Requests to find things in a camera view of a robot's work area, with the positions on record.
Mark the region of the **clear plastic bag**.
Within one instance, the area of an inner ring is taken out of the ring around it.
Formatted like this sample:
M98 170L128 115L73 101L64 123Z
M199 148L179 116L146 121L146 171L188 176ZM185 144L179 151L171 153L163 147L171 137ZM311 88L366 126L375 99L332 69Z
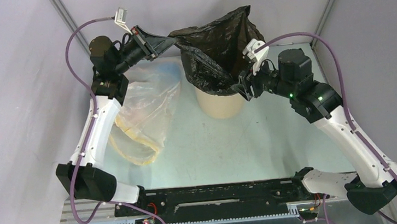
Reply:
M148 165L165 147L182 89L182 64L178 58L165 58L132 67L125 76L126 98L108 143L132 164Z

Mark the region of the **black trash bag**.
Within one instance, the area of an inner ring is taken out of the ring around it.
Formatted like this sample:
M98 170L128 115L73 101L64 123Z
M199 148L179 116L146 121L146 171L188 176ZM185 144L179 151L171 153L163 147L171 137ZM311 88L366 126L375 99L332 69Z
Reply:
M203 26L174 30L185 77L204 93L215 96L234 95L241 71L248 67L243 50L252 39L264 37L248 16L250 5L238 7Z

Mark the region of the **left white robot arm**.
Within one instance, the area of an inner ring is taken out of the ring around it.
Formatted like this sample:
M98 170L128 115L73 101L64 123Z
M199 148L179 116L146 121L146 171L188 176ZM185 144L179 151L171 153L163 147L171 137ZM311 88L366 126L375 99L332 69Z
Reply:
M75 199L127 203L131 212L140 215L147 210L148 200L139 195L139 186L118 181L106 171L106 144L115 116L125 102L129 85L125 72L141 60L158 58L176 39L147 33L137 25L124 36L123 42L111 41L107 36L90 42L94 76L89 113L75 152L69 162L57 165L55 173Z

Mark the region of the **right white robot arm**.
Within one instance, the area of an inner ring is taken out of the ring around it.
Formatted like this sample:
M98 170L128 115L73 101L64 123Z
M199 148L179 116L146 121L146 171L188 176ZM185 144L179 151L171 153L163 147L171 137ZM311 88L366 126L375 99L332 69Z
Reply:
M302 49L278 55L278 67L270 68L266 55L243 55L247 68L240 72L234 90L246 100L267 92L290 101L291 108L328 135L354 168L352 173L321 172L311 167L293 177L292 191L298 199L312 194L344 198L359 211L372 215L397 195L397 164L369 139L350 116L333 87L314 79L311 59Z

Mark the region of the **beige plastic trash bin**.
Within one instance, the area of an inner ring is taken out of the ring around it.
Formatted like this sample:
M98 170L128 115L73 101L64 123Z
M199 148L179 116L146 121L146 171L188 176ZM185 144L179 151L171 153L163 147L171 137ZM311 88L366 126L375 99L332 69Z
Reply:
M195 87L196 98L201 110L215 119L229 119L242 110L246 100L235 93L229 96L216 96Z

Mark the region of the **left aluminium frame post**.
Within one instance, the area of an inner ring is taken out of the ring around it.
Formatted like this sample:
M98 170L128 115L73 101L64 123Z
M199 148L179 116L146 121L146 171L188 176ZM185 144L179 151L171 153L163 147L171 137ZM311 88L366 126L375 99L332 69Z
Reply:
M58 13L59 17L63 21L63 23L66 25L70 33L72 34L73 32L78 29L80 25L78 25L71 15L71 13L68 11L67 7L65 6L64 2L62 0L49 0L53 8L56 10ZM89 41L86 39L86 37L81 33L81 31L78 31L74 38L72 39L72 43L74 41L77 41L79 46L84 50L87 56L90 55L90 50L89 50Z

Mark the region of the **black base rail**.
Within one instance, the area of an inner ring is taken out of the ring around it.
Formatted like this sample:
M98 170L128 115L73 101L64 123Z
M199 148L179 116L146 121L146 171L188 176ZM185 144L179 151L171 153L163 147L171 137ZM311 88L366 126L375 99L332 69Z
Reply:
M317 201L292 178L145 190L136 207L159 215L166 224L258 219L291 212L291 202Z

